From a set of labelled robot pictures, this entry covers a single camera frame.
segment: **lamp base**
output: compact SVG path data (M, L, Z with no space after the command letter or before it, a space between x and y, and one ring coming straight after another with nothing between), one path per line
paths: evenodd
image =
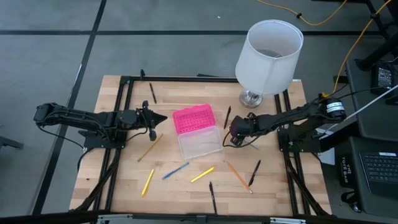
M262 96L250 92L249 90L242 90L239 94L239 102L246 108L256 108L262 102Z

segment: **black desk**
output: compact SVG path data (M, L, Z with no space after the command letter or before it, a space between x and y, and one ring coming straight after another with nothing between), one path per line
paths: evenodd
M371 87L371 72L360 70L354 60L346 64L346 74L351 91L365 90ZM377 98L370 91L353 95L354 108L357 111ZM398 141L398 106L386 105L384 98L356 115L359 133L364 138Z
M347 141L336 146L336 155L346 154L350 150L354 164L354 175L357 183L357 193L361 209L368 214L398 218L398 200L380 197L369 191L366 176L362 168L360 152L396 151L398 143L350 137Z

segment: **pink lid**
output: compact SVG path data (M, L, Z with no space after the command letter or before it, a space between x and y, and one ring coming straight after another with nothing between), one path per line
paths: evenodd
M216 125L216 118L209 104L174 111L173 119L177 134L189 133Z

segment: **orange pencil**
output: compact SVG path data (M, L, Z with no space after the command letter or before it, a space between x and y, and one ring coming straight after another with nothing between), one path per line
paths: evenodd
M228 164L229 168L231 168L231 170L234 172L236 177L242 182L243 186L250 192L250 194L253 194L253 191L250 190L250 187L243 181L242 177L239 176L239 174L236 172L234 167L232 167L228 161L225 161L225 162Z

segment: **black pen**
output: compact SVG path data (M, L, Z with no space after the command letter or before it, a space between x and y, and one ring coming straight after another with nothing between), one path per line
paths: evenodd
M256 175L256 172L257 172L257 170L259 169L260 163L261 163L261 160L259 160L259 162L257 163L256 168L254 169L253 175L251 176L250 181L249 181L249 186L250 186L251 184L253 184L254 176Z
M226 128L226 124L228 123L229 114L231 112L231 106L228 108L228 112L226 113L225 123L224 123L224 130Z
M211 199L213 200L213 207L214 207L214 213L217 214L217 207L216 207L216 200L214 199L214 191L213 191L213 184L209 184L210 192L211 192Z
M152 96L154 97L154 101L156 103L156 97L155 97L154 89L152 88L152 84L151 83L149 83L149 87L150 87L150 91L152 92Z

